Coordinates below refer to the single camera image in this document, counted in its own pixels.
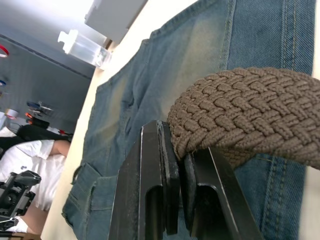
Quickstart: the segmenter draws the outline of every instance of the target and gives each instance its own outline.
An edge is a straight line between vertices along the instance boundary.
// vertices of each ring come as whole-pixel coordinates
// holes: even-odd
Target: clear plastic bottle
[[[64,42],[63,50],[93,66],[106,69],[112,54],[99,44],[81,35],[77,30],[70,30],[69,34],[60,32],[58,42]]]

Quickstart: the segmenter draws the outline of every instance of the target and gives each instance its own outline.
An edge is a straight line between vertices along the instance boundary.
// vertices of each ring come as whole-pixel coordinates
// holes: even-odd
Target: jeans
[[[314,9],[315,0],[199,0],[142,41],[96,92],[81,168],[62,210],[77,238],[108,238],[117,173],[140,128],[165,121],[198,78],[235,67],[311,74]],[[235,173],[263,236],[296,239],[305,168],[263,154]],[[163,239],[188,239],[182,212],[178,234]]]

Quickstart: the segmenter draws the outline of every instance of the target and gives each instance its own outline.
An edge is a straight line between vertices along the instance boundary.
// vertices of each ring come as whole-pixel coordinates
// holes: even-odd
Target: table
[[[196,0],[149,0],[119,46],[113,52],[110,66],[107,70],[96,69],[93,75],[81,114],[77,121],[69,154],[65,161],[56,195],[53,200],[44,230],[42,240],[76,240],[71,227],[61,216],[62,208],[72,188],[70,184],[76,168],[80,165],[86,131],[88,129],[91,108],[95,102],[97,87],[116,74],[138,51],[141,41],[148,39],[151,32],[160,28],[173,16],[187,8]],[[316,16],[320,16],[320,4],[316,5]],[[316,17],[315,43],[320,41],[320,19]],[[320,79],[320,45],[315,44],[313,74]],[[320,236],[320,171],[311,167],[307,169],[303,202],[301,208],[300,239],[313,239]]]

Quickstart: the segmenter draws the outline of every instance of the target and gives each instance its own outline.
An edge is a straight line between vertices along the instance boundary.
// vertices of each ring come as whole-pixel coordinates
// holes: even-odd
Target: person
[[[31,188],[35,193],[24,216],[17,216],[18,224],[7,231],[40,235],[55,196],[64,168],[70,143],[66,140],[37,140],[9,148],[0,160],[0,181],[5,182],[10,173],[30,170],[41,176],[41,182]]]

